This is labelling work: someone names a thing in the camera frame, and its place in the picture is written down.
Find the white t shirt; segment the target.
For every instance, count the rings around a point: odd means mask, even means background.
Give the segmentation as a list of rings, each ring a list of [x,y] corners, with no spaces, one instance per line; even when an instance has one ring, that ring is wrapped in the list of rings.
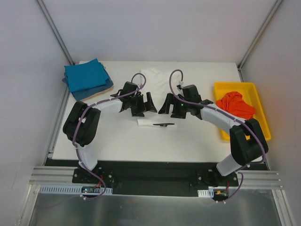
[[[146,77],[146,84],[142,89],[142,93],[150,92],[152,101],[157,111],[159,111],[170,93],[169,76],[171,70],[160,70],[158,68],[141,69],[140,73]],[[145,112],[144,117],[138,118],[139,127],[155,127],[155,128],[176,128],[178,120],[171,118],[167,114],[159,114]]]

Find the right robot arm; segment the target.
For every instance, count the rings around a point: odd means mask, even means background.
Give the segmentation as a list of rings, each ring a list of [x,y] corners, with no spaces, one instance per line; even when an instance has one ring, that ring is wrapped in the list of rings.
[[[195,85],[182,88],[182,94],[170,92],[159,111],[160,114],[170,114],[172,118],[185,119],[186,114],[209,122],[230,137],[230,154],[217,163],[201,177],[209,186],[222,186],[229,179],[229,175],[242,169],[246,165],[256,163],[261,157],[265,160],[269,148],[259,122],[234,116],[222,110],[212,101],[203,100]]]

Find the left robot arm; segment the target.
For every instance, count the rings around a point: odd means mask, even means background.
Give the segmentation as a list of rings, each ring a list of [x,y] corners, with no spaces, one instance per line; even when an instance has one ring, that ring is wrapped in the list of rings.
[[[91,144],[96,136],[99,120],[106,116],[130,109],[131,116],[144,117],[145,112],[156,113],[151,93],[146,100],[141,92],[143,86],[127,81],[124,87],[110,98],[88,105],[77,101],[63,125],[63,133],[76,149],[80,167],[84,168],[83,178],[89,183],[99,179],[96,151]]]

